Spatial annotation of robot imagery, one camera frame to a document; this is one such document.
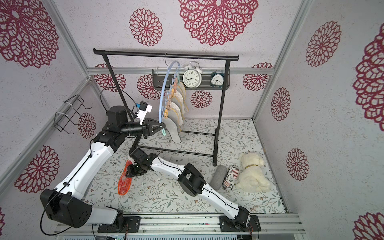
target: mounting plate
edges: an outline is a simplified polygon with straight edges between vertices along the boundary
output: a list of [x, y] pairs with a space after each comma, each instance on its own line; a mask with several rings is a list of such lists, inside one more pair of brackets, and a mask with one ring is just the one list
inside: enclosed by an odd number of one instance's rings
[[[124, 217], [124, 225], [128, 224], [128, 232], [136, 233], [139, 231], [141, 217]], [[126, 232], [127, 227], [124, 227], [118, 232]], [[113, 231], [108, 228], [108, 225], [102, 224], [99, 226], [98, 233], [112, 233]]]
[[[249, 221], [249, 224], [252, 226], [253, 232], [259, 232], [261, 231], [259, 218], [256, 215], [252, 215], [252, 217], [255, 219], [255, 221], [251, 218]], [[244, 231], [238, 230], [235, 228], [235, 221], [229, 219], [227, 216], [219, 216], [219, 224], [220, 224], [220, 230], [222, 232], [248, 232], [248, 229], [245, 229]]]

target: blue hanger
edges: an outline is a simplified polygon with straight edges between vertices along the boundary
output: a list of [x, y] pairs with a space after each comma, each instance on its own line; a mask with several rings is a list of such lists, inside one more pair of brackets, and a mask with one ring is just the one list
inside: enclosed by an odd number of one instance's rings
[[[165, 92], [165, 89], [166, 89], [166, 84], [167, 84], [167, 79], [168, 79], [168, 76], [169, 76], [169, 72], [170, 70], [172, 69], [172, 66], [173, 64], [177, 63], [178, 67], [176, 68], [176, 71], [174, 73], [174, 77], [177, 76], [177, 74], [179, 73], [180, 71], [180, 63], [178, 61], [173, 61], [168, 69], [167, 69], [167, 73], [166, 73], [166, 76], [164, 77], [164, 82], [163, 82], [163, 86], [161, 88], [161, 96], [160, 96], [160, 104], [159, 104], [159, 123], [162, 122], [162, 117], [164, 116], [164, 110], [163, 110], [163, 96], [164, 96], [164, 92]], [[162, 129], [161, 132], [163, 133], [163, 135], [165, 136], [166, 133], [165, 133], [165, 129]]]

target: clothing rack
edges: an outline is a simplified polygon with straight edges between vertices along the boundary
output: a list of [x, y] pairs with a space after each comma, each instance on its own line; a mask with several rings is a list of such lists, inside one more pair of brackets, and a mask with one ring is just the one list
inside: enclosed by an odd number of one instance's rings
[[[229, 66], [232, 61], [238, 61], [239, 56], [215, 56], [215, 55], [196, 55], [196, 54], [175, 54], [175, 53], [146, 53], [146, 52], [128, 52], [128, 51], [106, 51], [106, 50], [97, 50], [93, 49], [93, 52], [96, 55], [102, 55], [105, 63], [107, 64], [108, 70], [112, 76], [112, 79], [116, 85], [116, 88], [119, 92], [119, 95], [121, 97], [121, 100], [125, 106], [126, 109], [128, 108], [127, 102], [125, 101], [125, 98], [122, 94], [122, 91], [120, 89], [119, 83], [116, 79], [115, 73], [113, 72], [112, 66], [109, 63], [108, 55], [121, 55], [121, 56], [144, 56], [144, 57], [155, 57], [155, 58], [188, 58], [188, 59], [205, 59], [205, 60], [222, 60], [225, 61], [225, 71], [224, 71], [224, 82], [223, 86], [227, 85], [228, 77], [229, 77]], [[130, 149], [130, 152], [133, 151], [137, 147], [141, 148], [147, 148], [147, 149], [155, 149], [159, 151], [169, 151], [169, 152], [178, 152], [178, 153], [185, 153], [185, 154], [193, 154], [193, 155], [200, 155], [200, 156], [209, 156], [213, 157], [213, 166], [217, 166], [217, 151], [218, 151], [218, 136], [220, 133], [220, 124], [221, 124], [221, 117], [223, 114], [223, 107], [224, 107], [224, 98], [225, 98], [225, 90], [226, 88], [222, 88], [221, 93], [221, 101], [220, 101], [220, 110], [218, 114], [218, 121], [217, 121], [217, 128], [215, 129], [215, 134], [213, 133], [204, 133], [204, 132], [192, 132], [192, 131], [181, 131], [186, 133], [193, 133], [193, 134], [203, 134], [203, 135], [212, 135], [215, 136], [214, 139], [214, 151], [213, 154], [204, 154], [204, 153], [198, 153], [198, 152], [189, 152], [189, 151], [179, 151], [179, 150], [173, 150], [173, 149], [163, 149], [159, 147], [147, 147], [147, 146], [141, 146], [139, 145], [141, 135], [138, 135]]]

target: teal alarm clock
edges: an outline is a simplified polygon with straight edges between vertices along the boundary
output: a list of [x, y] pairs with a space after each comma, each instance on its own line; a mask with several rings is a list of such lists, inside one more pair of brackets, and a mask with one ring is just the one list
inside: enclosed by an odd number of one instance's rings
[[222, 87], [224, 84], [224, 74], [217, 71], [211, 74], [211, 86]]

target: clock face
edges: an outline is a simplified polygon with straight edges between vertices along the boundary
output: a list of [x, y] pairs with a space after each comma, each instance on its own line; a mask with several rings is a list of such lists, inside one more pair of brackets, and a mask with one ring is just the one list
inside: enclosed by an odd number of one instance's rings
[[187, 70], [183, 75], [183, 83], [186, 87], [195, 88], [201, 83], [201, 75], [194, 69]]
[[221, 74], [216, 74], [211, 78], [211, 84], [215, 86], [222, 86], [224, 84], [224, 78]]

